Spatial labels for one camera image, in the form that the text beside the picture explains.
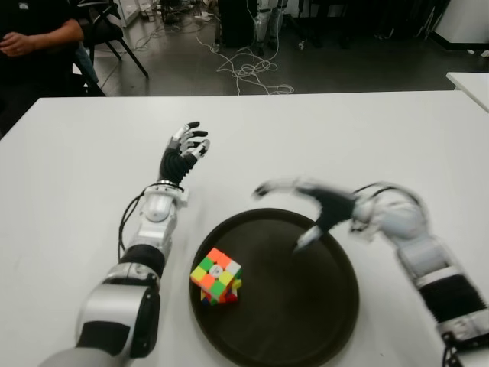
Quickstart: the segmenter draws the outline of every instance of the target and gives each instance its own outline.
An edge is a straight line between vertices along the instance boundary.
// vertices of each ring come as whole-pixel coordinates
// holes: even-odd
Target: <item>tangled cable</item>
[[[228,58],[224,55],[219,54],[215,50],[212,49],[212,47],[208,44],[204,44],[199,37],[196,37],[197,41],[202,45],[206,46],[209,48],[209,50],[215,54],[219,55],[223,59],[225,59],[225,62],[217,68],[216,72],[221,73],[222,71],[228,71],[233,78],[236,79],[236,88],[238,89],[238,96],[241,95],[241,89],[239,88],[239,80],[246,82],[246,83],[251,83],[254,84],[255,86],[260,86],[263,89],[265,89],[265,92],[267,92],[268,95],[273,95],[273,94],[291,94],[293,93],[294,89],[292,86],[289,86],[288,84],[280,84],[279,86],[267,86],[264,83],[261,82],[260,77],[258,74],[264,73],[266,71],[277,71],[278,70],[278,65],[275,63],[272,63],[271,60],[277,55],[277,52],[268,60],[262,59],[259,56],[256,56],[253,54],[253,51],[249,47],[243,47],[238,50],[238,52],[231,58]],[[236,57],[240,56],[249,56],[252,58],[252,63],[244,63],[241,65],[239,69],[236,68],[236,66],[233,63],[233,60]]]

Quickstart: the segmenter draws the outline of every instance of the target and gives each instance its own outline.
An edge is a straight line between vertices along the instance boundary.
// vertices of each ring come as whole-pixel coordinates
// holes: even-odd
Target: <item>rubik's cube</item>
[[[190,279],[201,288],[200,299],[204,304],[235,302],[241,286],[241,266],[213,248],[193,269]]]

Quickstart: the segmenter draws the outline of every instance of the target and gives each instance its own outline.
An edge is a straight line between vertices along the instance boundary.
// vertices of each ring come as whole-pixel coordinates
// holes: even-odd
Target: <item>white table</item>
[[[195,120],[212,146],[183,182],[190,203],[163,276],[157,347],[134,365],[232,365],[193,318],[190,265],[206,235],[236,213],[272,206],[316,218],[296,197],[253,201],[273,177],[415,190],[433,231],[489,299],[489,124],[463,92],[44,99],[0,141],[2,365],[36,365],[73,345],[80,305],[116,261],[125,206],[154,181],[170,135]],[[434,321],[392,248],[380,236],[362,242],[347,225],[332,234],[355,267],[361,305],[351,342],[329,365],[439,365]]]
[[[448,73],[446,77],[489,112],[489,73]]]

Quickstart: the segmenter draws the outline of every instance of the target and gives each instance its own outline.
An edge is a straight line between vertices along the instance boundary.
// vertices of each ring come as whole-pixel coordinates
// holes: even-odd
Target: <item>white wall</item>
[[[452,43],[489,42],[489,0],[451,0],[435,32]]]

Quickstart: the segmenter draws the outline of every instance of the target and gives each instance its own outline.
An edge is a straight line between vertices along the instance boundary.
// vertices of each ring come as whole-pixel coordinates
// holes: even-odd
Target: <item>black shirt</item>
[[[0,0],[0,39],[9,32],[27,36],[49,33],[71,18],[67,0]],[[0,51],[0,82],[38,76],[49,78],[59,70],[60,62],[62,60],[48,50],[23,57],[7,57]]]

